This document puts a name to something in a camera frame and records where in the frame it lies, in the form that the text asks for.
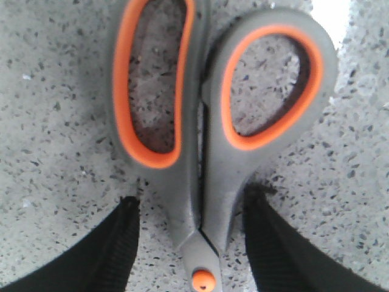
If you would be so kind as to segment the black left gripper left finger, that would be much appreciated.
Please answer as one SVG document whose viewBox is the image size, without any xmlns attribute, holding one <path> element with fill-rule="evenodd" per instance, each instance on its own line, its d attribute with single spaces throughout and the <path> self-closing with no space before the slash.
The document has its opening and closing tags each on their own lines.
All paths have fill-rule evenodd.
<svg viewBox="0 0 389 292">
<path fill-rule="evenodd" d="M 68 251 L 1 291 L 124 291 L 139 243 L 139 201 L 119 205 Z"/>
</svg>

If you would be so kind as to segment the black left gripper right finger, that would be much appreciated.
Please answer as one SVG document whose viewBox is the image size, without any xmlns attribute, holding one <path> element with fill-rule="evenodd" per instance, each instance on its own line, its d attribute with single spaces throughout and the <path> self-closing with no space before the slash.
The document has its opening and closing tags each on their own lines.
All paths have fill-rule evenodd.
<svg viewBox="0 0 389 292">
<path fill-rule="evenodd" d="M 269 204 L 271 187 L 244 188 L 246 253 L 258 291 L 382 291 L 298 233 Z"/>
</svg>

